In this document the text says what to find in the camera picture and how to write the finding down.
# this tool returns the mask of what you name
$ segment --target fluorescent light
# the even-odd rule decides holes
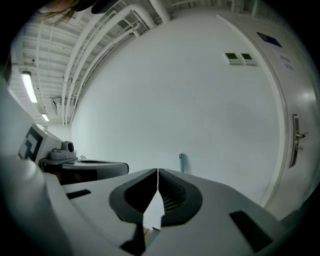
[[[23,71],[21,74],[21,77],[22,77],[22,81],[24,83],[24,87],[26,89],[26,92],[28,93],[31,102],[37,103],[38,101],[37,101],[34,87],[32,85],[32,80],[31,80],[31,72]]]
[[[47,117],[46,114],[41,114],[41,116],[43,117],[43,119],[44,119],[46,122],[49,122],[49,118]]]

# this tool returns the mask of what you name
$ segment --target ceiling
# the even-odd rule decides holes
[[[286,22],[276,12],[259,0],[162,0],[162,3],[171,16],[183,9],[219,8],[234,13],[252,15],[260,19],[267,18],[281,26],[287,26]],[[34,16],[24,26],[11,45],[12,75],[9,90],[35,122],[44,123],[41,113],[46,113],[49,122],[63,122],[64,125],[70,125],[76,102],[78,103],[81,98],[82,89],[112,50],[121,43],[120,41],[112,44],[111,41],[135,27],[139,22],[139,16],[135,12],[131,12],[126,16],[126,20],[121,20],[113,26],[93,48],[88,57],[83,58],[84,63],[80,68],[79,64],[82,56],[90,45],[91,39],[115,15],[115,12],[112,13],[112,11],[118,13],[130,4],[142,5],[156,24],[162,22],[149,0],[120,0],[99,17],[92,14],[90,9],[87,9],[76,12],[70,20],[60,23],[55,23],[59,17],[41,20]],[[143,34],[147,31],[147,26],[142,24],[141,28],[136,31]],[[134,34],[129,34],[124,40],[134,36]],[[93,63],[94,59],[109,43],[111,43],[111,47]],[[78,67],[80,73],[76,82],[74,82],[72,80],[75,80],[74,75]],[[32,103],[27,95],[21,78],[23,71],[31,72],[37,103]]]

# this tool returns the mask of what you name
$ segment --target white ceiling beam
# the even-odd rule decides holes
[[[25,95],[24,91],[21,89],[21,86],[19,84],[13,83],[13,84],[10,85],[10,88],[12,88],[16,94]],[[51,91],[50,91],[48,83],[43,84],[43,88],[42,89],[43,89],[43,95],[46,95],[46,96],[49,96],[49,97],[51,96]],[[55,86],[51,90],[52,90],[52,92],[55,92],[55,93],[61,92],[62,86],[61,87]]]
[[[45,20],[44,21],[44,25],[45,25],[44,29],[51,27],[52,22],[53,22],[53,20],[52,21]],[[28,22],[25,25],[25,27],[27,28],[28,26],[39,26],[39,25],[40,25],[39,22],[36,22],[35,20],[33,20],[33,21]],[[80,35],[81,31],[83,30],[83,25],[82,24],[74,25],[69,22],[61,22],[59,24],[56,24],[55,28],[59,28],[60,30],[63,30],[63,31],[66,31],[66,32],[69,32],[72,34]]]
[[[260,0],[254,0],[253,2],[253,8],[252,8],[252,13],[251,15],[255,18],[258,17],[258,13],[259,13],[259,8],[260,8]]]
[[[47,71],[48,71],[48,67],[46,66],[39,66],[39,71],[40,71],[40,75],[41,74],[45,74],[46,76],[48,75]],[[50,72],[50,77],[52,76],[56,76],[57,78],[59,77],[59,79],[61,79],[61,76],[63,75],[63,73],[65,72],[63,69],[55,69],[50,67],[49,68],[49,72]]]
[[[77,12],[77,15],[76,15],[75,19],[72,20],[70,23],[73,24],[73,25],[75,25],[75,26],[77,26],[78,23],[80,22],[80,20],[82,19],[82,17],[85,15],[86,11],[87,11],[87,10],[85,9],[85,10],[83,10],[83,11]]]
[[[244,12],[245,0],[232,0],[231,12],[234,14],[242,14]]]
[[[34,57],[36,51],[35,50],[30,50],[30,49],[24,49],[24,58],[32,58]],[[39,57],[40,58],[47,58],[48,57],[48,51],[43,51],[43,50],[39,50],[38,51]],[[68,61],[68,56],[67,55],[63,55],[63,54],[56,54],[56,53],[52,53],[50,52],[50,61],[54,62],[55,60],[66,60]]]
[[[41,79],[48,79],[48,74],[40,73],[40,78]],[[61,83],[61,75],[60,76],[54,76],[54,75],[51,76],[51,74],[50,74],[49,78],[50,78],[50,83],[53,83],[53,84]]]
[[[32,63],[32,60],[30,59],[30,58],[25,58],[24,59],[24,61],[26,62],[26,63]],[[47,64],[47,62],[46,61],[44,61],[44,60],[39,60],[39,65],[40,66],[46,66],[46,64]],[[66,68],[66,65],[64,64],[64,63],[51,63],[50,64],[51,65],[51,69],[53,68],[53,69],[55,69],[56,68],[56,70],[62,70],[62,69],[65,69]]]
[[[37,31],[39,31],[40,26],[37,23],[29,23],[26,28],[25,28],[25,35],[29,35],[29,33],[36,33]],[[51,33],[51,27],[43,27],[42,29],[42,36],[48,36],[50,37],[50,33]],[[79,32],[74,33],[71,32],[69,30],[63,30],[62,28],[59,28],[58,26],[54,27],[54,34],[58,37],[63,37],[63,38],[68,38],[70,40],[72,40],[74,42],[74,40],[77,40],[78,36],[79,36]]]
[[[33,36],[28,36],[28,35],[25,35],[24,38],[23,38],[24,41],[29,41],[29,42],[32,42],[32,43],[37,43],[37,38],[33,37]],[[49,44],[49,39],[43,39],[41,38],[40,39],[40,42],[41,43],[45,43],[45,44]],[[65,43],[61,43],[61,42],[51,42],[51,45],[55,45],[59,48],[66,48],[68,50],[73,50],[73,47],[68,45],[68,44],[65,44]]]
[[[48,68],[46,66],[39,66],[39,67],[36,67],[36,66],[33,66],[33,65],[20,65],[20,64],[15,64],[13,63],[12,64],[13,67],[17,67],[17,68],[21,68],[21,69],[39,69],[39,71],[43,71],[42,73],[45,72],[45,75],[47,76],[47,71],[48,71]],[[59,77],[59,79],[61,79],[61,74],[64,73],[64,70],[63,69],[54,69],[54,68],[49,68],[49,71],[50,72],[53,72],[53,76],[56,76],[56,77]]]
[[[36,43],[38,42],[37,40],[36,33],[28,31],[28,33],[25,33],[24,39],[29,39],[29,40],[36,40]],[[73,49],[75,46],[75,41],[77,39],[74,39],[73,37],[67,37],[63,36],[62,34],[53,34],[52,35],[52,40],[51,44],[66,47],[68,49]],[[41,36],[40,41],[42,43],[49,43],[50,42],[50,34],[44,34]]]

